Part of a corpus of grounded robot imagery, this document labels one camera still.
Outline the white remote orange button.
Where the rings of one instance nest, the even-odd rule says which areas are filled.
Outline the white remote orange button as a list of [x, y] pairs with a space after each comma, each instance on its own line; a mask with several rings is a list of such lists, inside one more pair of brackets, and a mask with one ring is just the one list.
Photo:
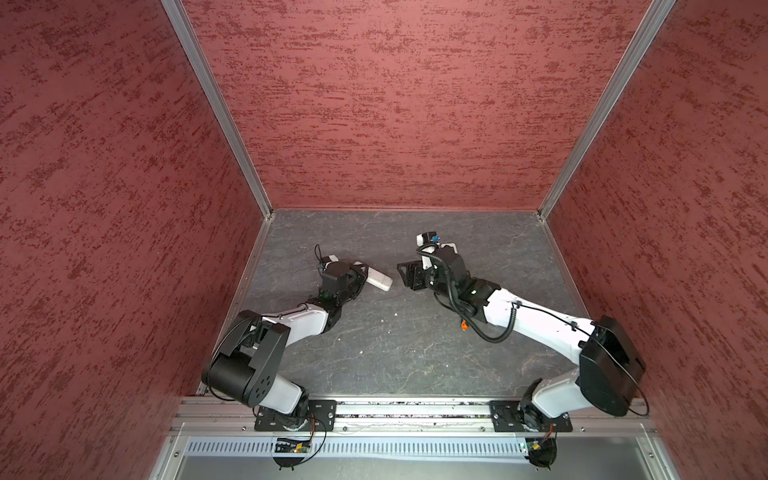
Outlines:
[[388, 292], [393, 284], [393, 280], [384, 273], [369, 266], [369, 275], [366, 276], [366, 283], [381, 290]]

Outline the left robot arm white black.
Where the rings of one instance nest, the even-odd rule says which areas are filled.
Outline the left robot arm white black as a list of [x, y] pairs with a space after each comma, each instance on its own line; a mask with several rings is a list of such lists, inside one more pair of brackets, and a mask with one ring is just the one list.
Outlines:
[[287, 347], [329, 332], [345, 304], [356, 299], [369, 277], [369, 266], [324, 257], [318, 293], [276, 314], [241, 311], [224, 335], [202, 383], [250, 408], [268, 409], [302, 422], [309, 416], [307, 390], [278, 374]]

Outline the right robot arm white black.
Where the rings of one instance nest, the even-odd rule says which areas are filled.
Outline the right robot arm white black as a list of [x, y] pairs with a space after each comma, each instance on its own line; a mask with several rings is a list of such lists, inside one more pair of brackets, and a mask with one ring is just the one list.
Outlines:
[[557, 352], [573, 369], [534, 380], [517, 406], [517, 418], [529, 431], [541, 431], [574, 410], [594, 407], [623, 417], [643, 394], [644, 361], [621, 324], [561, 313], [523, 299], [501, 285], [474, 277], [454, 245], [418, 247], [415, 261], [400, 263], [405, 287], [429, 290], [455, 313], [465, 330], [499, 344], [517, 333]]

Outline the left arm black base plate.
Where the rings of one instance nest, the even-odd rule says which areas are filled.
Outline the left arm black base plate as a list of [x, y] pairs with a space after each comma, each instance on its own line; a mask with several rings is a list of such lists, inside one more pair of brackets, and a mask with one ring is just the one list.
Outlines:
[[321, 433], [334, 429], [338, 402], [336, 400], [309, 399], [300, 401], [297, 409], [290, 414], [259, 407], [255, 411], [256, 432], [293, 433], [318, 429]]

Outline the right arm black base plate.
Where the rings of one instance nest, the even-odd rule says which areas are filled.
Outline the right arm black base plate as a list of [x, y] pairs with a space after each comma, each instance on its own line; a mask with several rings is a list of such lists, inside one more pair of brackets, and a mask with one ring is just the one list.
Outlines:
[[492, 400], [488, 403], [490, 419], [497, 433], [570, 433], [570, 418], [562, 414], [550, 418], [532, 405], [520, 406], [519, 401]]

